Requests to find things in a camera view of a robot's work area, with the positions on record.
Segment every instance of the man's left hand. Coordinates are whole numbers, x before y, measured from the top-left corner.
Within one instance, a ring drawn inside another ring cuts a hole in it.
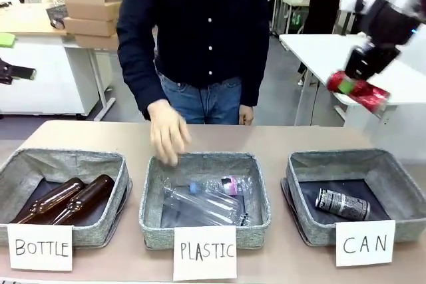
[[[252,106],[240,105],[240,123],[239,125],[250,126],[254,119],[254,111]]]

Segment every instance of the brown box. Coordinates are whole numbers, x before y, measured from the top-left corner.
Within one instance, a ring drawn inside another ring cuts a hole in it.
[[[65,0],[69,17],[111,21],[118,18],[121,0]]]
[[[67,33],[72,35],[103,36],[109,37],[116,33],[117,20],[97,21],[74,19],[67,17],[64,19]]]
[[[82,48],[106,49],[112,51],[118,49],[118,37],[116,34],[111,37],[75,35],[75,40]]]

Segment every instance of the blue jeans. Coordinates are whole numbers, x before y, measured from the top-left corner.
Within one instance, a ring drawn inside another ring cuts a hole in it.
[[[170,104],[189,124],[238,124],[241,79],[232,78],[207,88],[175,83],[160,74]]]

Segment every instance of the button-up shirt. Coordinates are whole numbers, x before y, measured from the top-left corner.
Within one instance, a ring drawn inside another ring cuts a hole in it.
[[[257,104],[268,54],[268,0],[123,0],[117,33],[124,81],[146,117],[150,103],[166,98],[156,69],[196,88],[238,76],[240,103]]]

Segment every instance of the plastic bottle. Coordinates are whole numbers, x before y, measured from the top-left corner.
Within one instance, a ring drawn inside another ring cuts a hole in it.
[[[47,215],[59,206],[66,204],[67,201],[84,188],[85,184],[80,179],[72,178],[53,189],[42,198],[35,200],[34,203],[31,204],[29,212],[26,215],[17,216],[11,223],[31,223],[36,217],[40,218],[41,215]]]
[[[51,222],[52,225],[64,225],[71,218],[89,213],[91,208],[105,198],[109,198],[114,180],[106,174],[97,177],[83,191],[69,200],[66,208]]]
[[[237,179],[234,176],[225,176],[220,180],[207,180],[205,182],[191,181],[188,182],[188,185],[192,194],[214,190],[229,196],[243,195],[243,187],[237,182]]]
[[[246,220],[236,199],[215,190],[191,194],[180,188],[164,188],[164,205],[186,214],[205,226],[237,225]]]

